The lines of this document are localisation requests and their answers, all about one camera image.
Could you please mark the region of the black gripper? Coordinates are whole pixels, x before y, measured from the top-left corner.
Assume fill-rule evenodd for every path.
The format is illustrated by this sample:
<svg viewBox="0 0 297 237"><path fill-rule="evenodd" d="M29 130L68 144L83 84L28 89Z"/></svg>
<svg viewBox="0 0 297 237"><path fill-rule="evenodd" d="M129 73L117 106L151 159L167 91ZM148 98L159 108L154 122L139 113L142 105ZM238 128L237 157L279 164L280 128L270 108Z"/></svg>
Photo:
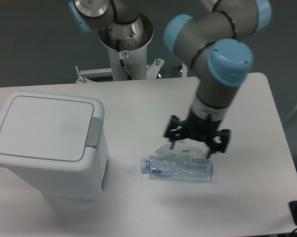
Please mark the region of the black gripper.
<svg viewBox="0 0 297 237"><path fill-rule="evenodd" d="M206 156L206 159L209 159L217 152L225 153L230 140L230 129L218 130L220 123L220 120L213 121L211 115L200 118L190 110L186 120L180 120L175 115L170 117L164 137L168 138L171 150L179 140L204 142L209 148Z"/></svg>

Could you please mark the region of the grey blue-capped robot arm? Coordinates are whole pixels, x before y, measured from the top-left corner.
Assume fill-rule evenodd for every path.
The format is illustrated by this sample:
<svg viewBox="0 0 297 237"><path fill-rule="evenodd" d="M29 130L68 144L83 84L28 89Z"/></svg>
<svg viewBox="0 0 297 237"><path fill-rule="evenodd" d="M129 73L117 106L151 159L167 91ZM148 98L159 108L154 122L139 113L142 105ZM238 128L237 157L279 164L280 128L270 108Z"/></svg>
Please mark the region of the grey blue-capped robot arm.
<svg viewBox="0 0 297 237"><path fill-rule="evenodd" d="M267 0L206 0L204 5L209 16L196 20L181 14L164 31L169 51L200 81L187 118L172 116L164 137L172 144L192 139L205 143L209 154L224 153L230 130L219 130L219 125L253 63L241 38L268 25L272 8ZM72 0L69 8L84 32L98 30L114 80L148 77L146 46L153 27L138 1Z"/></svg>

